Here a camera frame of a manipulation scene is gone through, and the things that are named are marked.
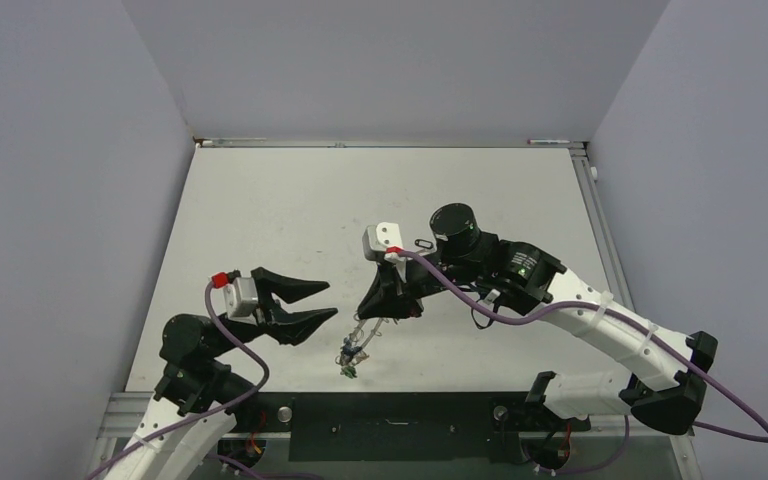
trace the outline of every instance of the wall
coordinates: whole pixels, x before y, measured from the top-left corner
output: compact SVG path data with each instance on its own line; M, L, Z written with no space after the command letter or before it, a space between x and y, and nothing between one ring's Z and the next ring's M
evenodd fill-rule
M124 0L202 137L589 139L667 0Z
M638 310L717 336L768 419L768 2L670 2L590 153ZM717 393L701 418L760 430ZM768 478L768 445L698 435L705 478Z
M118 1L0 1L0 478L85 473L191 154Z

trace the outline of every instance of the purple cable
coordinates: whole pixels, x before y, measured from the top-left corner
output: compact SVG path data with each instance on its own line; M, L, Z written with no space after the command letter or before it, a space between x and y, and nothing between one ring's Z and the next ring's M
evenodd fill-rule
M205 458L212 458L214 460L219 460L220 462L227 463L229 465L233 465L240 470L242 470L243 475L247 475L249 477L254 478L309 478L311 480L324 480L319 475L316 475L314 473L255 473L250 469L249 467L243 465L242 463L234 460L231 457L227 457L225 455L217 455L215 453L208 453Z
M555 475L582 475L606 468L608 465L616 462L618 458L623 456L625 451L628 449L628 439L631 436L631 425L628 423L628 416L623 418L625 418L625 435L623 436L623 443L620 444L620 447L614 452L613 455L605 459L603 462L597 463L596 465L591 465L589 467L570 468L569 470L552 470L551 468L542 467L540 465L537 467L543 473L552 473L554 471ZM525 454L526 460L531 461L531 459L528 458L527 453L523 451L523 454Z
M258 365L260 365L260 368L263 369L263 378L260 379L259 382L257 382L257 385L250 388L249 391L246 393L240 395L239 397L231 400L228 403L224 403L222 405L219 405L218 407L211 408L210 410L199 413L198 415L193 415L191 417L187 417L180 422L173 423L172 425L169 425L167 427L163 427L160 430L157 430L149 435L146 435L143 437L143 442L148 443L155 438L165 435L173 430L176 430L178 428L181 428L185 425L189 425L191 423L195 423L203 418L207 418L215 413L219 413L225 410L228 410L231 407L234 407L235 405L238 405L241 402L244 402L246 399L254 395L258 390L260 390L261 387L266 383L267 380L269 380L269 366L266 365L266 362L263 361L262 358L260 358L256 353L254 353L249 347L245 346L243 342L241 342L237 337L234 336L227 328L225 328L225 325L222 325L222 322L219 320L219 317L216 316L216 311L213 309L213 303L210 301L210 293L213 291L213 280L207 283L207 288L204 289L204 305L207 307L207 313L210 315L210 320L213 322L213 324L216 326L216 328L222 333L222 335L225 336L225 338L228 339L231 343L234 344L235 347L239 348L243 352L245 352L246 355L251 357L252 360L257 362ZM99 476L103 471L107 470L108 468L112 467L113 464L118 462L119 460L122 460L123 458L127 457L131 453L138 450L140 447L142 447L142 443L134 443L125 449L123 449L121 452L117 453L113 457L110 458L110 460L102 463L98 466L95 470L90 472L89 475L87 475L86 480L92 480L95 477Z
M410 252L407 250L401 250L399 252L400 257L407 257L410 259L413 259L414 261L418 262L420 265L422 265L423 268L428 270L431 275L434 275L434 277L440 281L440 283L446 287L450 292L454 293L456 297L461 299L462 302L466 303L470 306L470 308L476 310L478 313L486 316L487 318L490 318L492 320L495 320L499 323L504 323L506 325L528 325L529 323L535 322L537 320L540 320L541 318L545 317L546 315L554 312L555 310L561 310L561 309L586 309L586 310L599 310L599 305L588 303L588 302L577 302L577 301L564 301L564 302L557 302L552 303L549 305L546 305L545 307L541 308L540 310L531 313L529 315L526 315L521 318L510 318L506 317L504 315L499 315L498 313L494 313L493 311L489 310L488 308L484 307L480 303L476 302L475 300L471 299L466 293L462 292L461 289L459 289L457 286L455 286L454 283L449 281L448 278L443 274L443 272L437 270L437 268L431 264L428 260L426 260L422 255L416 253L416 252ZM617 312L616 310L605 310L605 313L623 323L630 326L631 328L637 330L638 332L642 333L643 335L648 335L649 330L646 329L646 327L640 325L639 323L632 320L630 317ZM752 435L749 433L743 433L738 432L735 430L730 430L728 428L719 427L716 425L711 425L709 423L704 422L694 422L693 426L697 428L702 428L705 430L711 430L713 432L722 433L723 435L728 435L730 437L736 437L740 438L742 440L748 440L750 442L760 442L760 443L768 443L768 422L764 420L761 415L758 414L755 410L752 409L749 405L746 404L743 400L737 397L731 390L723 386L720 382L715 380L713 377L708 375L707 372L702 370L701 368L697 367L693 363L691 363L689 360L684 358L680 353L678 353L674 348L669 346L665 341L663 341L661 338L659 338L657 335L652 335L652 343L655 345L661 347L665 352L669 353L673 358L681 362L682 365L687 367L688 370L695 373L696 375L699 375L702 380L704 380L708 385L711 385L714 387L715 390L722 393L726 398L728 398L733 404L737 406L737 408L743 410L744 413L749 415L749 417L755 421L762 429L764 429L764 432L766 432L767 436L761 436L761 435Z

